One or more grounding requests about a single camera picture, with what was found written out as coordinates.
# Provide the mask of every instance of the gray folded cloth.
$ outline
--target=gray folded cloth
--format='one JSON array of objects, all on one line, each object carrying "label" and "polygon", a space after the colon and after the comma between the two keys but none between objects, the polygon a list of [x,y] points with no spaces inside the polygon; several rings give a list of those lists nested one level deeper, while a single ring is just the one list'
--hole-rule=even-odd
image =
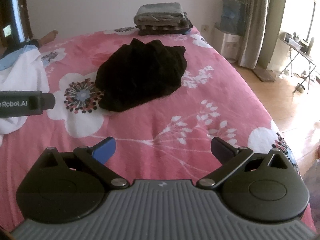
[{"label": "gray folded cloth", "polygon": [[184,18],[183,9],[178,2],[142,5],[133,21],[136,25],[175,26]]}]

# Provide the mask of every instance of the folded clothes stack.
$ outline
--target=folded clothes stack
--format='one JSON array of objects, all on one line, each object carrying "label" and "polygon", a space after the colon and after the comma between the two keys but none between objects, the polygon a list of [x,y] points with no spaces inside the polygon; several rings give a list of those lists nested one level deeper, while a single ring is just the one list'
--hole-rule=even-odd
[{"label": "folded clothes stack", "polygon": [[187,34],[193,28],[179,3],[156,3],[142,5],[134,23],[139,35]]}]

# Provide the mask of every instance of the sunlit floor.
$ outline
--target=sunlit floor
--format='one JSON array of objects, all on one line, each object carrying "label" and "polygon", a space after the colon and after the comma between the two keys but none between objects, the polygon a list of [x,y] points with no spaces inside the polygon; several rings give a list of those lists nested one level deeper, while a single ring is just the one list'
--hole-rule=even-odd
[{"label": "sunlit floor", "polygon": [[303,175],[318,158],[320,145],[320,84],[310,81],[310,90],[294,91],[303,80],[295,76],[261,82],[246,68],[234,66],[265,106],[291,148]]}]

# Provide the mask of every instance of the bed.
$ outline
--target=bed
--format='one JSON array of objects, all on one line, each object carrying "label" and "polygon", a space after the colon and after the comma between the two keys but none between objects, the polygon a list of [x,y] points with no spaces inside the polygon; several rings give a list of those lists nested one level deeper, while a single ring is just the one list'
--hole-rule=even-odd
[{"label": "bed", "polygon": [[[0,225],[4,228],[11,230],[22,222],[15,192],[48,146],[68,152],[113,136],[116,152],[106,165],[130,182],[140,178],[197,181],[221,166],[210,151],[214,136],[259,153],[279,147],[297,169],[262,103],[196,28],[188,35],[143,37],[137,30],[97,32],[40,49],[56,105],[43,115],[28,117],[22,128],[4,136],[0,147]],[[160,39],[166,46],[185,46],[188,67],[182,86],[168,97],[122,113],[108,112],[97,104],[103,93],[94,88],[96,71],[134,37],[144,43]],[[71,105],[70,97],[83,108]],[[315,230],[309,207],[303,221]]]}]

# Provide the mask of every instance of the wall outlet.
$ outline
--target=wall outlet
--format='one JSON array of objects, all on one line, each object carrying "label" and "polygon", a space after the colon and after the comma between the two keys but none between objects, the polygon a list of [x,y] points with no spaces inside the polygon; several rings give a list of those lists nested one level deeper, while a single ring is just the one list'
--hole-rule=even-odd
[{"label": "wall outlet", "polygon": [[207,33],[209,31],[209,25],[201,25],[201,32],[202,33]]}]

